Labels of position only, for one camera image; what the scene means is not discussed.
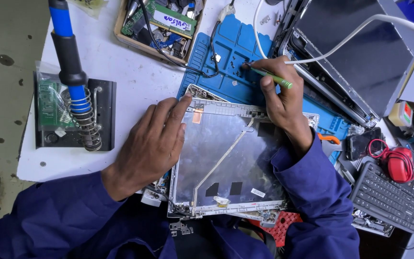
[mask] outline gray floor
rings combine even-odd
[[[17,178],[17,156],[49,19],[47,0],[0,0],[0,217],[33,184]]]

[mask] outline smartphone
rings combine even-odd
[[[381,128],[376,127],[370,131],[364,132],[360,135],[351,135],[348,140],[348,159],[350,161],[356,161],[362,157],[368,155],[368,144],[373,139],[381,139]],[[382,150],[383,143],[381,141],[375,141],[372,143],[370,150],[372,154]]]

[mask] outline navy blue sleeve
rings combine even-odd
[[[100,172],[34,184],[0,219],[0,258],[61,258],[122,204],[108,195]]]
[[[300,161],[295,163],[289,150],[281,148],[271,164],[303,220],[287,230],[286,257],[359,258],[351,188],[324,155],[317,135]]]

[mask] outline orange handle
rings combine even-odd
[[[320,133],[317,133],[317,135],[319,136],[319,138],[321,140],[328,140],[328,141],[332,141],[333,143],[339,145],[341,144],[341,141],[339,141],[339,139],[333,135],[322,135]]]

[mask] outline red plastic crate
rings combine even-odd
[[[255,226],[261,227],[266,232],[270,233],[275,241],[276,247],[283,247],[285,245],[285,233],[287,232],[288,226],[293,222],[303,222],[298,213],[281,212],[276,224],[272,228],[264,228],[260,226],[260,221],[249,220],[250,223]]]

